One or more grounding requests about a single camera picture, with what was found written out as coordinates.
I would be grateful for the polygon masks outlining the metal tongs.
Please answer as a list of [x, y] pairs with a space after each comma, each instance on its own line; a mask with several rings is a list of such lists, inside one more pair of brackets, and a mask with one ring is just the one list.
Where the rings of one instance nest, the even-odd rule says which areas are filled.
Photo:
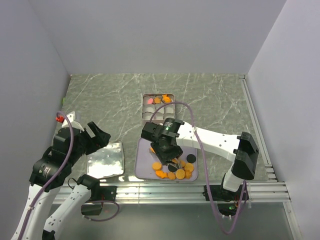
[[[149, 148], [149, 153], [151, 154], [151, 156], [152, 156], [152, 158], [153, 158], [153, 160], [154, 160], [155, 162], [159, 162], [159, 163], [161, 162], [161, 161], [159, 160], [159, 158], [157, 157], [157, 155], [156, 155], [156, 153], [155, 153], [155, 151], [154, 151], [154, 149], [153, 149], [152, 147]], [[168, 165], [173, 165], [173, 166], [175, 166], [175, 167], [177, 168], [177, 170], [182, 168], [181, 163], [180, 163], [180, 161], [179, 161], [177, 158], [174, 158], [174, 159], [172, 159], [171, 161], [168, 161], [168, 162], [165, 164], [165, 166], [167, 166], [167, 167], [168, 167]]]

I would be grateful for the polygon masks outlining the orange pineapple cookie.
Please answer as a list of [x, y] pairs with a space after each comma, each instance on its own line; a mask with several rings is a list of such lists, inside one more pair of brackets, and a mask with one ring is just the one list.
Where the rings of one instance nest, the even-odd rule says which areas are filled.
[[162, 95], [162, 102], [166, 104], [166, 103], [171, 103], [172, 100], [168, 94], [163, 94]]

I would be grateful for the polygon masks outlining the pink round cookie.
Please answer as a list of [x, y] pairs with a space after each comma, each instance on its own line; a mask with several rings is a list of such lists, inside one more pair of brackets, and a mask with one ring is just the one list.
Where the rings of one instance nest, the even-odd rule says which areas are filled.
[[153, 104], [154, 104], [154, 99], [149, 97], [149, 98], [146, 100], [146, 104], [147, 104], [147, 105], [153, 105]]

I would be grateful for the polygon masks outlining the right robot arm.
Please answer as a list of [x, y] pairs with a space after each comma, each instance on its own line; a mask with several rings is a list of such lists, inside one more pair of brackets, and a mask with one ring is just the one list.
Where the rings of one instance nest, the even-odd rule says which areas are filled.
[[164, 165], [180, 157], [183, 147], [204, 150], [230, 161], [232, 165], [224, 174], [220, 187], [208, 193], [215, 201], [233, 201], [239, 195], [243, 182], [255, 178], [259, 148], [248, 132], [223, 134], [167, 118], [163, 124], [145, 123], [141, 137], [150, 141]]

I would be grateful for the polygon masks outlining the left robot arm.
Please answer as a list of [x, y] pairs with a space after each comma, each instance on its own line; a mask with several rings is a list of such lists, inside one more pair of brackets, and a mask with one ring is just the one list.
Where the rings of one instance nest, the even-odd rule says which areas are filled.
[[53, 144], [33, 165], [27, 202], [12, 239], [56, 240], [65, 223], [80, 213], [84, 204], [115, 203], [115, 186], [101, 187], [99, 179], [84, 174], [75, 181], [71, 193], [57, 210], [49, 213], [74, 164], [83, 155], [92, 154], [109, 143], [110, 134], [94, 122], [89, 122], [88, 127], [94, 133], [93, 137], [78, 122], [69, 124], [65, 120], [54, 136]]

